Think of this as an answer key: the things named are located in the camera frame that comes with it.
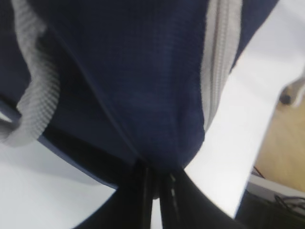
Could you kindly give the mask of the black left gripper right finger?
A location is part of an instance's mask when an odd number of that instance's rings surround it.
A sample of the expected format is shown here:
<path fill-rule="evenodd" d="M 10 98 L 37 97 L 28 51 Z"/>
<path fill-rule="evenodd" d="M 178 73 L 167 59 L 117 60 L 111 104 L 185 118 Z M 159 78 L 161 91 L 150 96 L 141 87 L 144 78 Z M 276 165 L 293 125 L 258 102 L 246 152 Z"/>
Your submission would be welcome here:
<path fill-rule="evenodd" d="M 159 196 L 164 229 L 244 229 L 221 211 L 184 170 L 160 177 Z"/>

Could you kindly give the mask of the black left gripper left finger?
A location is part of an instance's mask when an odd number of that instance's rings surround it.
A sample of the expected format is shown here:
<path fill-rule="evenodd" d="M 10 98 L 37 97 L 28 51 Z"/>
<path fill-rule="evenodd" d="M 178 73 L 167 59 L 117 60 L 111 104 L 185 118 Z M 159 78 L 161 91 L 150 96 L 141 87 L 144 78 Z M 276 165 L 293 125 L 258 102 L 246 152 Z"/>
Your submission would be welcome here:
<path fill-rule="evenodd" d="M 77 229 L 149 229 L 154 196 L 154 170 L 137 163 L 127 180 Z"/>

